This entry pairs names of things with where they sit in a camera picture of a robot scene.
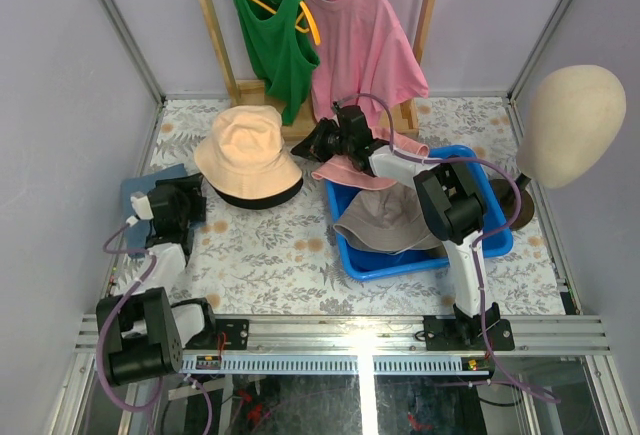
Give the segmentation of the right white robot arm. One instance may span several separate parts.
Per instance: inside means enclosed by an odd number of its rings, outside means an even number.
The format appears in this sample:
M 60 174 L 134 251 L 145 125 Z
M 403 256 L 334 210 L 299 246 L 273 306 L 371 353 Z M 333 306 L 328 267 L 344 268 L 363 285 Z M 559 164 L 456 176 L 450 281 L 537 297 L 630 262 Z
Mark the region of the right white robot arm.
M 467 349 L 489 346 L 486 269 L 482 243 L 487 205 L 469 164 L 476 158 L 419 157 L 387 139 L 373 135 L 357 105 L 334 105 L 335 119 L 323 119 L 291 150 L 309 160 L 327 163 L 344 156 L 359 173 L 394 180 L 415 192 L 430 233 L 443 244 L 455 276 L 455 333 Z

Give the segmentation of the peach bucket hat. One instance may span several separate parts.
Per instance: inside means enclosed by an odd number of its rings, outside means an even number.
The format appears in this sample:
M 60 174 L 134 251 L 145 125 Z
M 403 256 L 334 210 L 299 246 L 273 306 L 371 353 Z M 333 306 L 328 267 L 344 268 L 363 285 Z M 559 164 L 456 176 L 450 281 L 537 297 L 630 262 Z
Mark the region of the peach bucket hat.
M 303 174 L 286 149 L 281 114 L 268 105 L 239 105 L 218 114 L 194 150 L 194 163 L 214 188 L 257 199 L 280 193 Z

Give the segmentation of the pink bucket hat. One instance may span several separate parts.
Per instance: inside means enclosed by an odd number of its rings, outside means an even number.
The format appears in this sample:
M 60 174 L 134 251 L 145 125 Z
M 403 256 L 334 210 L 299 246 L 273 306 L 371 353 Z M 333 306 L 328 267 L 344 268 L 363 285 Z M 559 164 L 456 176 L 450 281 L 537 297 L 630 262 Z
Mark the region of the pink bucket hat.
M 427 145 L 395 132 L 394 147 L 411 154 L 428 156 Z M 396 181 L 390 178 L 373 177 L 357 171 L 346 156 L 336 155 L 311 173 L 315 180 L 328 180 L 333 183 L 355 187 L 362 190 L 379 191 L 392 187 Z

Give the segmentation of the black bucket hat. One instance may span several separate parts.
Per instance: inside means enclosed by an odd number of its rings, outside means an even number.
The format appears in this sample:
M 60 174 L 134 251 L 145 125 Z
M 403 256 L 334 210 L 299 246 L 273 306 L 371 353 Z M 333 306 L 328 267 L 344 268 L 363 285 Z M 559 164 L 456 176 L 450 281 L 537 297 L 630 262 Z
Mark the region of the black bucket hat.
M 234 197 L 229 194 L 225 194 L 218 189 L 214 189 L 217 195 L 226 203 L 231 206 L 252 210 L 252 211 L 260 211 L 267 210 L 279 205 L 282 205 L 288 201 L 290 201 L 294 196 L 296 196 L 303 186 L 303 178 L 300 178 L 294 185 L 289 187 L 288 189 L 277 193 L 275 195 L 257 199 L 244 199 L 239 197 Z

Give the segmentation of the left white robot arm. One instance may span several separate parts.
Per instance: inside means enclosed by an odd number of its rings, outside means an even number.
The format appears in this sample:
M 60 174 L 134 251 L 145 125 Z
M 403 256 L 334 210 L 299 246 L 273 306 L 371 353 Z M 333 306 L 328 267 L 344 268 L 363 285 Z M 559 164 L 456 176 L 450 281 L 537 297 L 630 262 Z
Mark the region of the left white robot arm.
M 124 251 L 143 258 L 140 271 L 96 306 L 99 376 L 111 387 L 173 374 L 185 348 L 217 344 L 219 326 L 206 299 L 171 304 L 168 297 L 186 269 L 194 229 L 206 219 L 202 181 L 200 174 L 159 180 L 130 196 L 133 214 L 122 230 L 148 222 L 150 233 L 142 247 Z

